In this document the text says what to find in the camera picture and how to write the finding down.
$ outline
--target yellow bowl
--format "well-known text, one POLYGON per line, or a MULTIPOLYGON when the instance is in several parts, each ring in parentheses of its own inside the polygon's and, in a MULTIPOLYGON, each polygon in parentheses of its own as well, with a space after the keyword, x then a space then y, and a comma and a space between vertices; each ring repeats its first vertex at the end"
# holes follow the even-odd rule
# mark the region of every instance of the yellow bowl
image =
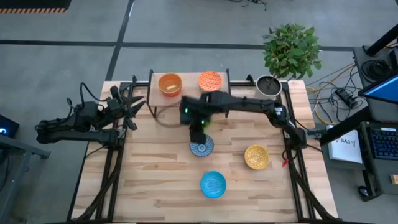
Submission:
POLYGON ((267 149, 259 145, 249 146, 244 152, 246 164, 255 170, 265 169, 269 162, 267 149))

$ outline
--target green plant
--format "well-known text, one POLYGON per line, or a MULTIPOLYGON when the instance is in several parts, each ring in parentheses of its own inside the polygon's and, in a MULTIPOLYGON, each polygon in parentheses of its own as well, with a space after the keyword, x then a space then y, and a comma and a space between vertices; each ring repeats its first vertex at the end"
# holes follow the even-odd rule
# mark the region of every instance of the green plant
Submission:
POLYGON ((281 25, 280 28, 269 28, 269 34, 263 35, 265 66, 274 77, 285 78, 288 74, 300 79, 307 73, 313 75, 311 65, 321 69, 318 59, 318 37, 313 35, 315 29, 298 24, 281 25))

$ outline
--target plant pot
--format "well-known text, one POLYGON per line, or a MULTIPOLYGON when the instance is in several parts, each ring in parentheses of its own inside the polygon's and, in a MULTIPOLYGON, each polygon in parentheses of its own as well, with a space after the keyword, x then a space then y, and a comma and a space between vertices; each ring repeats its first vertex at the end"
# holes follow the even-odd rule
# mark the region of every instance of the plant pot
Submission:
POLYGON ((282 84, 278 79, 273 78, 272 75, 263 75, 257 79, 254 97, 257 99, 275 100, 281 91, 282 84))

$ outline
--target wooden shelf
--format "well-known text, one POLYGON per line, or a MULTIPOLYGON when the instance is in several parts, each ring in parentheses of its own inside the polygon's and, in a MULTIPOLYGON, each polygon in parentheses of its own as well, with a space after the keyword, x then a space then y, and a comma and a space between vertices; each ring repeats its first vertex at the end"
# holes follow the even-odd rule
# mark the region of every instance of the wooden shelf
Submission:
MULTIPOLYGON (((176 73, 181 77, 182 80, 182 90, 181 93, 175 97, 167 97, 159 90, 158 82, 159 79, 166 73, 152 73, 150 78, 150 88, 149 88, 149 106, 169 106, 178 104, 181 100, 181 96, 194 96, 200 97, 200 89, 198 86, 198 77, 201 73, 176 73)), ((226 72, 218 72, 221 76, 223 82, 220 91, 228 92, 228 74, 226 72)))

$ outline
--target computer monitor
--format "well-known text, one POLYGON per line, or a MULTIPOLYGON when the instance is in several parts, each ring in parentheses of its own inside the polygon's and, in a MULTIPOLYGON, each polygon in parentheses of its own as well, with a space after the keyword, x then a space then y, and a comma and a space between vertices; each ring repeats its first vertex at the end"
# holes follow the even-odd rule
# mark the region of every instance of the computer monitor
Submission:
POLYGON ((367 86, 358 96, 398 104, 398 74, 367 86))
POLYGON ((19 124, 11 121, 3 115, 0 115, 0 134, 13 138, 17 133, 19 124))

